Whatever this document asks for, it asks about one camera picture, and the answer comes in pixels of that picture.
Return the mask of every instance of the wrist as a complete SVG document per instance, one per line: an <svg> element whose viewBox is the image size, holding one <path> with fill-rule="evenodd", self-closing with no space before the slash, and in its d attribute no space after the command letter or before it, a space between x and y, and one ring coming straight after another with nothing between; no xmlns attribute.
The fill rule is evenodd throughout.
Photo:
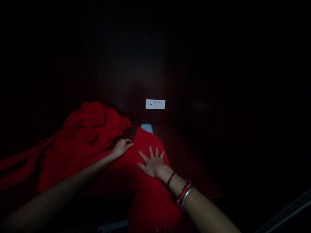
<svg viewBox="0 0 311 233"><path fill-rule="evenodd" d="M173 174L173 172L174 171L168 165L164 164L157 168L157 170L155 171L155 175L157 178L166 183Z"/></svg>

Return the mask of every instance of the white outlet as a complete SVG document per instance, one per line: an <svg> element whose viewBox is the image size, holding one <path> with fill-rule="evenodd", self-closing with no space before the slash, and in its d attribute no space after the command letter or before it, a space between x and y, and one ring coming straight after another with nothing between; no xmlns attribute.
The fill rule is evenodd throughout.
<svg viewBox="0 0 311 233"><path fill-rule="evenodd" d="M165 100L146 100L146 109L165 109Z"/></svg>

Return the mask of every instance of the red bracelet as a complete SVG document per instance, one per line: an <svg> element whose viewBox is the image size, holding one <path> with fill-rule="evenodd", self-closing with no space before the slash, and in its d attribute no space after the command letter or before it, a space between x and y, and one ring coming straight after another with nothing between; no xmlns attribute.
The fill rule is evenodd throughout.
<svg viewBox="0 0 311 233"><path fill-rule="evenodd" d="M182 200L185 197L186 192L188 191L188 189L191 187L191 181L186 180L186 185L184 186L184 188L182 189L182 193L179 194L178 198L177 198L177 207L180 207Z"/></svg>

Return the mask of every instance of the right hand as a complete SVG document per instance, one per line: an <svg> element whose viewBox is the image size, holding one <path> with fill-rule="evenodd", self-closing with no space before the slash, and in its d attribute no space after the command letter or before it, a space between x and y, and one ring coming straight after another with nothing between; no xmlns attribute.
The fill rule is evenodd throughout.
<svg viewBox="0 0 311 233"><path fill-rule="evenodd" d="M147 175L151 177L158 177L158 173L167 165L163 161L164 151L159 156L158 148L155 149L155 155L153 155L152 148L149 147L150 158L145 156L141 151L139 152L140 156L145 161L146 165L138 163L137 165L141 168Z"/></svg>

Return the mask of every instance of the red cloth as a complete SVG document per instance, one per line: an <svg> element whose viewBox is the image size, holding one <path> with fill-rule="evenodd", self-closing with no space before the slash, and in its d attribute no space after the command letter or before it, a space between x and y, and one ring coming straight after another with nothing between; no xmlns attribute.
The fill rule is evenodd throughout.
<svg viewBox="0 0 311 233"><path fill-rule="evenodd" d="M127 118L100 102L85 102L70 114L62 129L39 145L0 162L0 172L25 164L0 179L0 190L9 188L33 173L36 160L43 154L43 171L37 186L39 192L75 174L101 159L112 140L132 127Z"/></svg>
<svg viewBox="0 0 311 233"><path fill-rule="evenodd" d="M28 177L36 160L43 155L43 170L37 190L43 192L110 153L105 150L123 130L132 127L127 118L99 103L85 102L74 111L53 137L39 145L0 162L3 172L20 162L25 164L0 179L0 190L9 188ZM164 147L154 135L138 127L134 145L117 161L104 169L82 191L83 194L113 194L137 190L129 213L131 232L171 232L181 218L181 210L172 202L171 192L156 178L147 176L138 166L144 163L139 155L149 155L149 146L161 153ZM167 155L164 162L170 166Z"/></svg>
<svg viewBox="0 0 311 233"><path fill-rule="evenodd" d="M159 179L146 175L137 163L145 164L139 154L144 153L148 158L149 146L155 154L156 147L159 154L164 151L160 139L144 129L138 127L131 150L135 152L135 175L137 192L129 213L129 232L173 232L181 219L182 211L172 201L172 194L166 184ZM171 167L166 152L164 163Z"/></svg>

